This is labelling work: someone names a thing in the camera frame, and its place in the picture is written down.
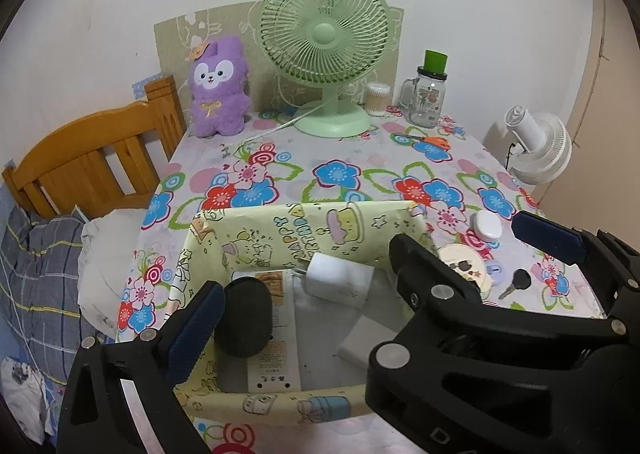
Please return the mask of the black head key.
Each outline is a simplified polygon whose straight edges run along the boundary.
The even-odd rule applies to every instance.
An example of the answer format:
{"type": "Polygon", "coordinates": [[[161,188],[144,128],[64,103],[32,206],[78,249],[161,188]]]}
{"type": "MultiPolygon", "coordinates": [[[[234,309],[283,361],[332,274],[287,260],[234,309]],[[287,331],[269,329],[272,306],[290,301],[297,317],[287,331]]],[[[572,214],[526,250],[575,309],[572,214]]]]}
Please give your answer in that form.
{"type": "Polygon", "coordinates": [[[499,299],[503,300],[507,296],[510,296],[517,290],[526,290],[529,289],[532,284],[532,278],[529,273],[524,269],[515,270],[513,273],[513,278],[511,284],[506,288],[506,290],[499,295],[499,299]]]}

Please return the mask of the white USB charger block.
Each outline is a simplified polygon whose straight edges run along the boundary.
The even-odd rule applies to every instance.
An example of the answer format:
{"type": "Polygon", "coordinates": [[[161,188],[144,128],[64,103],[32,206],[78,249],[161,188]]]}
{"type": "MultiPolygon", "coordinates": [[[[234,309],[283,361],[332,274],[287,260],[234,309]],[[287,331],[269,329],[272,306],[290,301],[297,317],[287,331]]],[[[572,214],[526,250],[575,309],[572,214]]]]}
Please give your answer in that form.
{"type": "Polygon", "coordinates": [[[373,274],[373,266],[317,252],[307,266],[302,284],[309,296],[361,310],[373,274]]]}

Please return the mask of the wooden bed headboard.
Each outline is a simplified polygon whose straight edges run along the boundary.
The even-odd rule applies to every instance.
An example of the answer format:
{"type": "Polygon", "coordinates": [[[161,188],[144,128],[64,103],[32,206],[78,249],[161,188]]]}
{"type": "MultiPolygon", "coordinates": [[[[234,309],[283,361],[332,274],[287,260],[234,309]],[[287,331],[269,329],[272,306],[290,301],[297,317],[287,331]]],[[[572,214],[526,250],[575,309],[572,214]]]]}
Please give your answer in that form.
{"type": "Polygon", "coordinates": [[[103,217],[114,209],[145,208],[160,183],[143,136],[154,132],[167,157],[186,132],[171,76],[144,86],[145,98],[101,110],[56,129],[2,179],[18,206],[51,219],[79,207],[103,217]]]}

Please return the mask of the glass jar green lid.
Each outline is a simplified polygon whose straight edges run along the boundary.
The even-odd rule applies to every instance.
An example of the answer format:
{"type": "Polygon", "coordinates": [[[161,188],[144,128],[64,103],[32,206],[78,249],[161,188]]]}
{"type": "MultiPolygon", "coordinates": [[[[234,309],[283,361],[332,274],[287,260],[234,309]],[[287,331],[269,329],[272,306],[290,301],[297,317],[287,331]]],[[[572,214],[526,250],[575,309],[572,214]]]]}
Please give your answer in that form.
{"type": "Polygon", "coordinates": [[[398,103],[413,125],[430,129],[437,126],[446,94],[447,61],[446,54],[426,50],[416,76],[402,84],[398,103]]]}

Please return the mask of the white clip fan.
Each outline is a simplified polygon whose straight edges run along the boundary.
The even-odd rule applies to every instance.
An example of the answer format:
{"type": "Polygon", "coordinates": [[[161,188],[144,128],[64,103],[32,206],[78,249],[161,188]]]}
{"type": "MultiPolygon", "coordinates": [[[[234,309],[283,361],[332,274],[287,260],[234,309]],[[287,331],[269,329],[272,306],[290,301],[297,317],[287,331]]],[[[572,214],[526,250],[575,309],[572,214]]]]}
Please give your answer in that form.
{"type": "Polygon", "coordinates": [[[508,170],[521,182],[542,185],[557,179],[572,157],[572,140],[562,120],[547,112],[510,108],[504,123],[523,151],[510,159],[508,170]]]}

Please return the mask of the floral tablecloth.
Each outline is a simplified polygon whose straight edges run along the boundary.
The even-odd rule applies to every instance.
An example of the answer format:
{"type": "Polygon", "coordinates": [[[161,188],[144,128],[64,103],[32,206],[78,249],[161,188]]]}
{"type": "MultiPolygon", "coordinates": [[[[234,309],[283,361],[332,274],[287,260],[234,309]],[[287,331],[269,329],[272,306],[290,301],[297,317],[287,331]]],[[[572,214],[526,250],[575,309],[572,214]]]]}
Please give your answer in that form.
{"type": "Polygon", "coordinates": [[[480,254],[491,280],[483,296],[488,304],[576,318],[602,315],[574,266],[520,242],[508,229],[493,243],[475,235],[471,217],[481,209],[498,214],[506,228],[514,214],[537,206],[454,120],[424,129],[390,108],[358,136],[322,139],[288,126],[287,117],[283,110],[254,115],[230,138],[183,136],[142,221],[120,304],[119,340],[165,321],[178,257],[200,211],[286,204],[408,200],[421,209],[436,247],[463,244],[480,254]],[[410,136],[443,136],[450,150],[410,136]],[[500,300],[518,269],[532,284],[500,300]]]}

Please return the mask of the beige door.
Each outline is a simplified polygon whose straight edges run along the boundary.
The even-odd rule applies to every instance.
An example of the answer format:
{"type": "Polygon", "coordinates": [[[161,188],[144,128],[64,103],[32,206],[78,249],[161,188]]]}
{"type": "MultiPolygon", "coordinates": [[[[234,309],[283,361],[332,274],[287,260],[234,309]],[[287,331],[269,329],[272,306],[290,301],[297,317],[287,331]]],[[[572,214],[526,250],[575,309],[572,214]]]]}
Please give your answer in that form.
{"type": "Polygon", "coordinates": [[[623,0],[593,0],[587,62],[567,129],[572,158],[534,189],[564,226],[603,230],[639,247],[639,43],[623,0]]]}

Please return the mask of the white oval case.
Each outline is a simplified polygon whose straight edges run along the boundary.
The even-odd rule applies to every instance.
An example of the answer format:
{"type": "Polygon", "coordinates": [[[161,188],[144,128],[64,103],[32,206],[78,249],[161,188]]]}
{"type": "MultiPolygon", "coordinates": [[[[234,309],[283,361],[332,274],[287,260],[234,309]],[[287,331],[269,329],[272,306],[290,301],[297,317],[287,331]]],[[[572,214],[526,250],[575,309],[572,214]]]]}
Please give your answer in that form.
{"type": "Polygon", "coordinates": [[[498,242],[502,237],[502,221],[498,214],[486,209],[477,211],[471,217],[475,235],[486,243],[498,242]]]}

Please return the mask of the beige patterned wall board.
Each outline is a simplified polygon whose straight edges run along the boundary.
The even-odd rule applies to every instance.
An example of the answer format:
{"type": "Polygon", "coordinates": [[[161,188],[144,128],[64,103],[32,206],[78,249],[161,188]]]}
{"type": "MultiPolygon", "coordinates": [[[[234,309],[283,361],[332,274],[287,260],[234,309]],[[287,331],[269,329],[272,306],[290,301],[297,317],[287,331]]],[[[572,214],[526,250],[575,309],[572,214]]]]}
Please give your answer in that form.
{"type": "Polygon", "coordinates": [[[191,52],[205,41],[224,36],[237,36],[242,41],[248,63],[246,92],[252,101],[250,107],[255,112],[278,110],[289,105],[299,106],[320,98],[320,90],[296,84],[278,74],[262,53],[257,41],[257,21],[261,7],[259,1],[216,6],[180,15],[154,26],[160,71],[174,77],[186,117],[191,116],[191,52]]]}

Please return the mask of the white 45W charger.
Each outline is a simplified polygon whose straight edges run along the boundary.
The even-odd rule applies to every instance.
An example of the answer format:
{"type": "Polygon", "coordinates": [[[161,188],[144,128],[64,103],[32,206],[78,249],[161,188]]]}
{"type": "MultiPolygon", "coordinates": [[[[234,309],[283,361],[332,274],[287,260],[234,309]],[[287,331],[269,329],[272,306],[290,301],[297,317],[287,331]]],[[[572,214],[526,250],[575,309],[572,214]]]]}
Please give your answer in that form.
{"type": "Polygon", "coordinates": [[[338,347],[337,355],[354,365],[366,368],[371,351],[382,342],[393,340],[397,333],[361,315],[338,347]]]}

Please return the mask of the cotton swab container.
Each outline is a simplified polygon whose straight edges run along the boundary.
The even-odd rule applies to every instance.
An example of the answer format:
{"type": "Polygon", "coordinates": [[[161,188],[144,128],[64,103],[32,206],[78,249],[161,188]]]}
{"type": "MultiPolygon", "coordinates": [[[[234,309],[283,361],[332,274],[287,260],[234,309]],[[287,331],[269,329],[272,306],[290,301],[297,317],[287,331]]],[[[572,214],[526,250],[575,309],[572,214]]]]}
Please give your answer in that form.
{"type": "Polygon", "coordinates": [[[392,102],[392,87],[382,82],[368,82],[364,90],[364,109],[373,117],[382,117],[392,102]]]}

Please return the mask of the black oval pouch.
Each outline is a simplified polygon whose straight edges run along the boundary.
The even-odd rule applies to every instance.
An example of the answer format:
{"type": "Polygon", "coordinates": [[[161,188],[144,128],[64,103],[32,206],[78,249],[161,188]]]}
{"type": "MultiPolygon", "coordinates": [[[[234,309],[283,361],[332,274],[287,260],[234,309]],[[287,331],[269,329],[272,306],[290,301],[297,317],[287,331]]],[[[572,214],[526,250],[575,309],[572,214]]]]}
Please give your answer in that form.
{"type": "Polygon", "coordinates": [[[272,337],[272,298],[267,286],[254,276],[236,278],[224,288],[224,314],[214,338],[228,356],[256,356],[272,337]]]}

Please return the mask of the white remote control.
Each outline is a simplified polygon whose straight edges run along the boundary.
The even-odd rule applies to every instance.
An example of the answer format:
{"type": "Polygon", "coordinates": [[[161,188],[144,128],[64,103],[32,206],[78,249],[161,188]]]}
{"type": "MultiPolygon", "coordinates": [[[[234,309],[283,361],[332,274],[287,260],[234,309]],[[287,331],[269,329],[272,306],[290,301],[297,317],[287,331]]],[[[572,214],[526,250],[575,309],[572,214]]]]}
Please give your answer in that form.
{"type": "Polygon", "coordinates": [[[294,278],[289,270],[247,272],[265,284],[272,300],[272,329],[268,344],[256,356],[228,361],[229,392],[299,391],[294,278]]]}

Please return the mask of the yellow patterned storage box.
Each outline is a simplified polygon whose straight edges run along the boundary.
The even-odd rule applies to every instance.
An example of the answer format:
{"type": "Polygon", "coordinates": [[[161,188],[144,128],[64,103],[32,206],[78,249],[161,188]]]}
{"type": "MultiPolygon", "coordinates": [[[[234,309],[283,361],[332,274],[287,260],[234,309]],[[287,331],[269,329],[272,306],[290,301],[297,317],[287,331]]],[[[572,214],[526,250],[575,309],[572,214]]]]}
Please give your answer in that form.
{"type": "Polygon", "coordinates": [[[178,257],[166,312],[184,308],[207,281],[227,286],[242,274],[284,272],[272,282],[274,303],[285,312],[266,352],[247,363],[246,382],[221,388],[222,351],[206,344],[189,378],[175,394],[186,414],[213,422],[294,425],[370,413],[361,370],[349,385],[345,363],[329,340],[344,332],[354,311],[311,299],[294,282],[315,254],[372,266],[375,286],[364,297],[367,310],[387,323],[405,323],[408,306],[395,290],[390,240],[405,233],[429,252],[436,246],[416,203],[332,202],[202,210],[192,220],[178,257]]]}

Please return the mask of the purple plush rabbit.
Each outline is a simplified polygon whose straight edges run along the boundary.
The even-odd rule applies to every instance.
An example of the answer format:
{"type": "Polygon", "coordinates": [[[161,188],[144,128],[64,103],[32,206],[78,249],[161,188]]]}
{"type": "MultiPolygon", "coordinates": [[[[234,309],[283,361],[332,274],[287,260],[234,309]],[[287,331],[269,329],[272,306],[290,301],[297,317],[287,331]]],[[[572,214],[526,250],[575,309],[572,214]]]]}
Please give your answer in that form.
{"type": "Polygon", "coordinates": [[[235,136],[243,131],[250,108],[248,64],[241,39],[206,40],[189,55],[192,130],[198,138],[235,136]]]}

